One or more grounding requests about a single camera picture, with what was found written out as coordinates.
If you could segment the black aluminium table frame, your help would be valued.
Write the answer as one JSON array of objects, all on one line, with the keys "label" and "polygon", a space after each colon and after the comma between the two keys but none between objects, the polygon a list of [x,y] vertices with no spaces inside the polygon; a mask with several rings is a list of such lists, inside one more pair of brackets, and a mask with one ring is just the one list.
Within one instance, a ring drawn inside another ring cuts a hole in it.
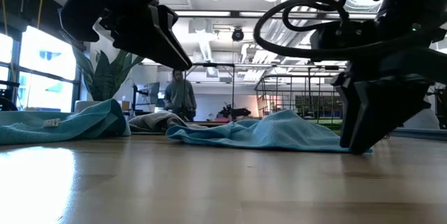
[{"label": "black aluminium table frame", "polygon": [[407,137],[413,139],[438,140],[447,142],[447,130],[396,128],[390,133],[395,137]]}]

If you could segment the black computer monitor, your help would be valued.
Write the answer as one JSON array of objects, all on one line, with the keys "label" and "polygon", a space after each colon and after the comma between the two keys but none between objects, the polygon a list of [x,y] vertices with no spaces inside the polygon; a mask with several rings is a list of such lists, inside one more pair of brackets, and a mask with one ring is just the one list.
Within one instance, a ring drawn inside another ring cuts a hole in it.
[{"label": "black computer monitor", "polygon": [[159,82],[149,84],[134,84],[132,110],[154,112],[159,99]]},{"label": "black computer monitor", "polygon": [[436,116],[439,120],[439,127],[447,129],[447,87],[435,89],[436,97]]}]

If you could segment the overhead light bar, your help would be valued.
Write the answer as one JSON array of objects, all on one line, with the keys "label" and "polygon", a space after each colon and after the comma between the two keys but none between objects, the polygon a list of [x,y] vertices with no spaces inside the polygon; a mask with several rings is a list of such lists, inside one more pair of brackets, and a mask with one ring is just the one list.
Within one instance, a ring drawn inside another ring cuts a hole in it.
[{"label": "overhead light bar", "polygon": [[[233,19],[257,19],[261,18],[265,13],[262,11],[221,11],[221,10],[176,10],[179,17],[228,17]],[[296,11],[290,12],[288,16],[291,20],[338,20],[337,13]],[[349,13],[352,20],[369,20],[376,17],[374,13]]]}]

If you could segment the light blue microfiber towel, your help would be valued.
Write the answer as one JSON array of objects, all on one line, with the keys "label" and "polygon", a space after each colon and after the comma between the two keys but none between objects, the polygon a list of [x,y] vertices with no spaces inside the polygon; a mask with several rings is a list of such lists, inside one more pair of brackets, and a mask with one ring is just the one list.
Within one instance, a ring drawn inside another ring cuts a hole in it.
[{"label": "light blue microfiber towel", "polygon": [[282,149],[304,152],[349,153],[340,136],[320,124],[283,110],[261,120],[247,119],[211,128],[172,126],[168,138],[202,146],[240,149]]}]

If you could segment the teal microfiber towel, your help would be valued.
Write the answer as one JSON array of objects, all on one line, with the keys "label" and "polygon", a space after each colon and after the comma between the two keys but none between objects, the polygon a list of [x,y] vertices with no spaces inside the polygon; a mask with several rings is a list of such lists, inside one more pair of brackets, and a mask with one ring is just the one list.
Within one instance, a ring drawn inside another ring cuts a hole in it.
[{"label": "teal microfiber towel", "polygon": [[131,135],[120,104],[109,99],[79,113],[0,112],[0,145],[40,144]]}]

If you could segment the grey microfiber towel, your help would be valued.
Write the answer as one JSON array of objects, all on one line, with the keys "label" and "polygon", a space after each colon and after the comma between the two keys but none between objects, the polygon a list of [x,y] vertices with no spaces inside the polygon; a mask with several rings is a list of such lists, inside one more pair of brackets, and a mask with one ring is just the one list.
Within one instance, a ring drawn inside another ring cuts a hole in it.
[{"label": "grey microfiber towel", "polygon": [[195,123],[182,120],[176,114],[161,110],[151,114],[136,116],[129,120],[132,133],[165,133],[173,126],[183,126],[192,129],[205,129],[207,126],[200,126]]}]

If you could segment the black metal gantry frame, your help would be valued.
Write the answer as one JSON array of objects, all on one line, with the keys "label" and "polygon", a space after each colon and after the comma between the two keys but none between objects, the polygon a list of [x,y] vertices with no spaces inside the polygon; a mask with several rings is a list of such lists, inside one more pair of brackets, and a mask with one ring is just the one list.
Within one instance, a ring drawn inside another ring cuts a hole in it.
[{"label": "black metal gantry frame", "polygon": [[192,63],[192,67],[188,70],[184,71],[184,78],[186,78],[190,73],[194,72],[195,69],[198,67],[204,67],[204,68],[223,68],[227,71],[227,73],[231,76],[231,82],[232,85],[232,103],[231,107],[235,108],[235,64],[230,63],[214,63],[214,62],[200,62],[200,63]]}]

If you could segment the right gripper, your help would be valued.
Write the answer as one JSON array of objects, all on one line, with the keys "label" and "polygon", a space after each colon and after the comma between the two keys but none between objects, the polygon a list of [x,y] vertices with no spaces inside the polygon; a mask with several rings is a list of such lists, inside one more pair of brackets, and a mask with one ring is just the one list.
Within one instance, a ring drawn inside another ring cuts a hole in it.
[{"label": "right gripper", "polygon": [[406,31],[373,20],[314,27],[311,49],[323,54],[312,60],[349,63],[331,81],[342,100],[342,148],[363,154],[430,107],[424,101],[429,80],[447,83],[447,54],[430,44],[445,36],[447,20],[412,24]]}]

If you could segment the person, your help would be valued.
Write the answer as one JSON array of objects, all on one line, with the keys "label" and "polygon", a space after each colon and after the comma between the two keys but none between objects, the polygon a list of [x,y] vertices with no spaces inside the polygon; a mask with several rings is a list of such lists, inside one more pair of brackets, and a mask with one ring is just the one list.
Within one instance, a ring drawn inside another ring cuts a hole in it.
[{"label": "person", "polygon": [[187,121],[196,116],[196,98],[190,81],[184,79],[181,70],[173,70],[173,80],[165,89],[165,109],[181,114]]}]

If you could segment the large window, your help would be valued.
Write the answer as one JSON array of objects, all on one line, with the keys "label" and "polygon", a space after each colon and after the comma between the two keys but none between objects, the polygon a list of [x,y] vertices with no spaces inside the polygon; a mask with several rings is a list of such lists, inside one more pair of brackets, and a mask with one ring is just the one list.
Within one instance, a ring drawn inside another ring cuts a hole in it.
[{"label": "large window", "polygon": [[71,112],[79,87],[72,47],[28,26],[20,41],[0,33],[0,80],[17,82],[19,110]]}]

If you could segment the potted snake plant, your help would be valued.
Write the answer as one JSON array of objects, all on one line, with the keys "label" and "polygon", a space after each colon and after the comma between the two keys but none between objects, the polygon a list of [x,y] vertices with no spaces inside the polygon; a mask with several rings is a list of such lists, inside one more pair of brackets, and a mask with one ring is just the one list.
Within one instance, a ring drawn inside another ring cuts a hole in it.
[{"label": "potted snake plant", "polygon": [[131,69],[144,58],[120,50],[110,61],[102,50],[96,52],[96,68],[89,58],[78,48],[72,47],[76,65],[83,75],[84,84],[93,101],[105,101],[114,98],[121,85],[126,81]]}]

